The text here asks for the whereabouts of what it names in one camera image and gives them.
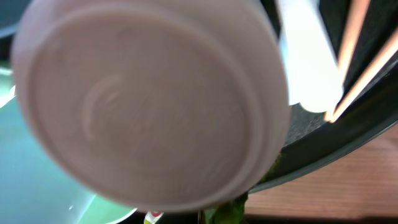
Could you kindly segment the yellow green snack wrapper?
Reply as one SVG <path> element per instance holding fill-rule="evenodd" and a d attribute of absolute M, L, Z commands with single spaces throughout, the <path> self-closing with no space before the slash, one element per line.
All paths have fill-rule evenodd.
<path fill-rule="evenodd" d="M 226 202 L 216 208 L 196 213 L 165 214 L 155 224 L 242 224 L 245 221 L 245 204 L 248 193 Z"/>

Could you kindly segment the pale pink cup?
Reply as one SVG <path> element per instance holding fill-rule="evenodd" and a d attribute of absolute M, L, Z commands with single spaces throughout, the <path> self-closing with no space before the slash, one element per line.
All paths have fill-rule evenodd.
<path fill-rule="evenodd" d="M 11 62 L 23 117 L 50 157 L 140 210 L 238 197 L 289 130 L 287 80 L 259 1 L 32 1 Z"/>

